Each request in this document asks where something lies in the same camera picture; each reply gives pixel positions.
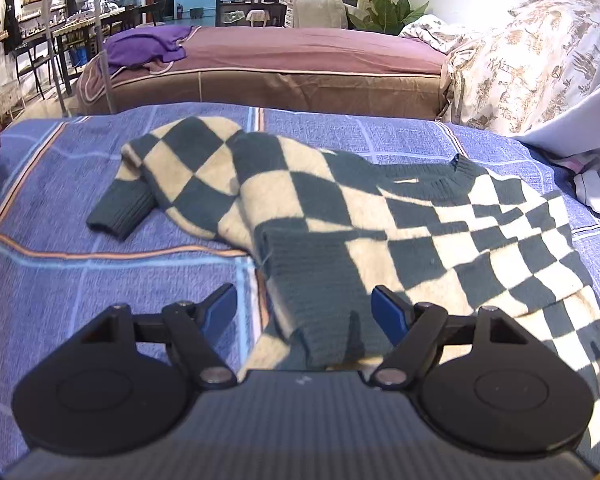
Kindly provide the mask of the green cream checkered sweater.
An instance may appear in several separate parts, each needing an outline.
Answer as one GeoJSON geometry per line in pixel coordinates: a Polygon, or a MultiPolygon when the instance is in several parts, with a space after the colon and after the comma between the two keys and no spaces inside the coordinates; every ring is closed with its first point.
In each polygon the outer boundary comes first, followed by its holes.
{"type": "Polygon", "coordinates": [[[592,389],[584,445],[600,463],[600,305],[559,192],[462,155],[375,165],[223,117],[189,117],[125,144],[87,225],[122,239],[154,209],[260,266],[274,328],[252,366],[325,368],[386,354],[370,312],[378,285],[453,314],[498,308],[592,389]]]}

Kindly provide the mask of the floral beige quilt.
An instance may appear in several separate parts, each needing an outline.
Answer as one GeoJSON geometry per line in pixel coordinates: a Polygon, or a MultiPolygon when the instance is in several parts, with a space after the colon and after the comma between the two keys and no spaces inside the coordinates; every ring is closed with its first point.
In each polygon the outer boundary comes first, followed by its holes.
{"type": "Polygon", "coordinates": [[[482,36],[427,14],[401,35],[445,56],[441,119],[501,136],[548,122],[600,83],[600,0],[528,0],[482,36]]]}

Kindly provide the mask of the metal display rack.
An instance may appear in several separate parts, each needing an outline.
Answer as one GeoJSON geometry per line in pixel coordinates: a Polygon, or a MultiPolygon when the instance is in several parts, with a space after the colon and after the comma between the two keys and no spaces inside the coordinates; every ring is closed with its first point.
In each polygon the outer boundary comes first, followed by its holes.
{"type": "Polygon", "coordinates": [[[76,76],[70,73],[70,58],[66,56],[61,61],[55,53],[53,32],[64,26],[72,16],[93,12],[101,51],[104,40],[100,32],[100,14],[110,9],[117,8],[110,6],[106,0],[92,0],[91,10],[80,10],[76,0],[7,0],[8,24],[5,28],[9,32],[12,54],[24,54],[29,58],[29,65],[17,70],[17,75],[35,74],[40,66],[46,64],[50,68],[57,102],[65,117],[70,115],[66,99],[73,95],[72,81],[76,76]]]}

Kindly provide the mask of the purple cloth on bed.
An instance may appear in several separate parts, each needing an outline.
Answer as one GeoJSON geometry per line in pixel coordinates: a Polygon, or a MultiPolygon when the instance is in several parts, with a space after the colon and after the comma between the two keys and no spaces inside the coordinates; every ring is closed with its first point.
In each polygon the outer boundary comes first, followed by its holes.
{"type": "Polygon", "coordinates": [[[190,36],[190,26],[159,25],[117,32],[104,43],[109,73],[158,60],[170,63],[186,58],[181,42],[190,36]]]}

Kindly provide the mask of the green potted plant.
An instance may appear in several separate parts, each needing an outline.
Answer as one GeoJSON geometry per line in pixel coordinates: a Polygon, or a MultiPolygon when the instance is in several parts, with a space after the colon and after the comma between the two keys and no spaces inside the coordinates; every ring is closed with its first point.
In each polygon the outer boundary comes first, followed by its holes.
{"type": "Polygon", "coordinates": [[[349,14],[348,18],[356,30],[399,36],[404,26],[425,15],[428,6],[429,2],[413,8],[410,0],[370,0],[370,7],[362,18],[353,14],[349,14]]]}

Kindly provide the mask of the white grey clothes pile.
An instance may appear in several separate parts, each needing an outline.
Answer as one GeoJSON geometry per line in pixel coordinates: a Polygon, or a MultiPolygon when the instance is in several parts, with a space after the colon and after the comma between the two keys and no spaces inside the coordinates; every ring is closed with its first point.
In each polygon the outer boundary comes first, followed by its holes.
{"type": "Polygon", "coordinates": [[[571,170],[577,199],[600,214],[600,65],[583,101],[517,139],[571,170]]]}

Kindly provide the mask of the blue plaid bed sheet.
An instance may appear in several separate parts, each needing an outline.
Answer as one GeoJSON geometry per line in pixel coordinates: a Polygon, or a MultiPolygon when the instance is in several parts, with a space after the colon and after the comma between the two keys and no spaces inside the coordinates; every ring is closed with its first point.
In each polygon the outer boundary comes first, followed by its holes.
{"type": "Polygon", "coordinates": [[[600,216],[574,196],[568,171],[483,130],[417,119],[309,114],[210,103],[144,106],[114,116],[30,119],[0,135],[0,471],[27,451],[12,418],[18,380],[110,304],[155,312],[237,290],[237,311],[216,348],[240,367],[271,311],[253,262],[181,232],[152,212],[126,240],[87,227],[114,178],[122,145],[181,118],[223,116],[249,131],[359,154],[376,164],[445,162],[463,154],[541,193],[564,196],[573,240],[600,300],[600,216]]]}

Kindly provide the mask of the dark cluttered work table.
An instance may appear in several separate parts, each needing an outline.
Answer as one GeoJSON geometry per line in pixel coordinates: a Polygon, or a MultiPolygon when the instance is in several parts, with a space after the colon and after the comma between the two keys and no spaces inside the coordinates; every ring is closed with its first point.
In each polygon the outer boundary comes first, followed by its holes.
{"type": "MultiPolygon", "coordinates": [[[[100,14],[102,40],[140,25],[158,25],[162,22],[166,3],[158,1],[144,6],[126,6],[110,9],[100,14]]],[[[66,56],[71,62],[82,65],[99,54],[96,20],[93,12],[83,12],[69,18],[69,21],[53,32],[55,53],[61,61],[66,56]]]]}

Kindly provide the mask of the brown bed with maroon cover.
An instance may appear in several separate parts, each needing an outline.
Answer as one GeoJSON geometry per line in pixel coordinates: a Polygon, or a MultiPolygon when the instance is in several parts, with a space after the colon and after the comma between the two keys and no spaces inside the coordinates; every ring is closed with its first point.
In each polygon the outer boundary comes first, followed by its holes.
{"type": "Polygon", "coordinates": [[[76,83],[82,113],[205,102],[295,112],[434,119],[445,54],[412,37],[336,28],[195,27],[178,61],[116,70],[99,62],[76,83]]]}

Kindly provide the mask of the dark wooden sideboard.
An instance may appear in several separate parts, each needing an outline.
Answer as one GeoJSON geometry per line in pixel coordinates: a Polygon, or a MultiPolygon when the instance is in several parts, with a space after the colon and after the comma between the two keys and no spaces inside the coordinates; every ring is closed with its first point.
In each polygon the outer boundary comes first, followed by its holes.
{"type": "Polygon", "coordinates": [[[215,25],[284,27],[284,0],[216,0],[215,25]]]}

